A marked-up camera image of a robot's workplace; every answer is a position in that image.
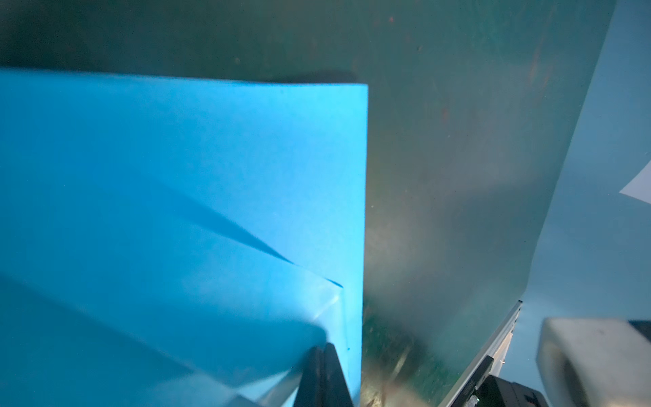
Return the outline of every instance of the blue paper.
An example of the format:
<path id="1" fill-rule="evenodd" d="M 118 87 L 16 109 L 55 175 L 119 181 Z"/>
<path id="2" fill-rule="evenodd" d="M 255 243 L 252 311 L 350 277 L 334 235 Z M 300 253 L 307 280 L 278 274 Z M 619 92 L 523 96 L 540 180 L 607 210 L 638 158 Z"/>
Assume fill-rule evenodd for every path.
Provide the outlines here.
<path id="1" fill-rule="evenodd" d="M 365 86 L 3 70 L 0 89 L 9 284 L 228 388 L 327 337 L 359 391 Z"/>

